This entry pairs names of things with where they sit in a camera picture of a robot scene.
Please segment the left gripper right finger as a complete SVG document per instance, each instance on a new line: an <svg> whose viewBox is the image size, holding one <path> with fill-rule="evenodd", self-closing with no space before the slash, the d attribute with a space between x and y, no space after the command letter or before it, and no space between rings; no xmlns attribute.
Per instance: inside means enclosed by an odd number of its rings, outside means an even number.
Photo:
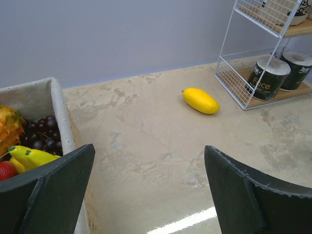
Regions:
<svg viewBox="0 0 312 234"><path fill-rule="evenodd" d="M204 161L218 222L223 234L259 234L266 228L246 175L247 166L214 146L206 146Z"/></svg>

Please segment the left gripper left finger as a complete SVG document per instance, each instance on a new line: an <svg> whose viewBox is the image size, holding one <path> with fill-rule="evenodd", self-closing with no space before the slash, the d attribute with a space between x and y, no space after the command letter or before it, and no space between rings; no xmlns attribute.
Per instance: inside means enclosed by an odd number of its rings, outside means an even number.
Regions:
<svg viewBox="0 0 312 234"><path fill-rule="evenodd" d="M26 203L21 234L72 234L95 158L93 144L26 172L34 188Z"/></svg>

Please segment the black tissue roll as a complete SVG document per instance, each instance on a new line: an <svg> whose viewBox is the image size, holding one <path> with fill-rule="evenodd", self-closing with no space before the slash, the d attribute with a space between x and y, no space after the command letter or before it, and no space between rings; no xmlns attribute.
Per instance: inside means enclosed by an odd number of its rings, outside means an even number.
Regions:
<svg viewBox="0 0 312 234"><path fill-rule="evenodd" d="M291 72L290 66L274 57L261 57L247 80L246 90L258 100L269 100L276 96L287 75Z"/></svg>

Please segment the clear white tissue roll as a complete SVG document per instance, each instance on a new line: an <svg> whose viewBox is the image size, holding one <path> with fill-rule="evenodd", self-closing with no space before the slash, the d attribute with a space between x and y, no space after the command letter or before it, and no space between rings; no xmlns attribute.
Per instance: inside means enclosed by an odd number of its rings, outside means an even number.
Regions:
<svg viewBox="0 0 312 234"><path fill-rule="evenodd" d="M312 69L312 57L302 52L287 50L282 53L280 59L291 68L291 72L285 78L280 89L292 92L301 85Z"/></svg>

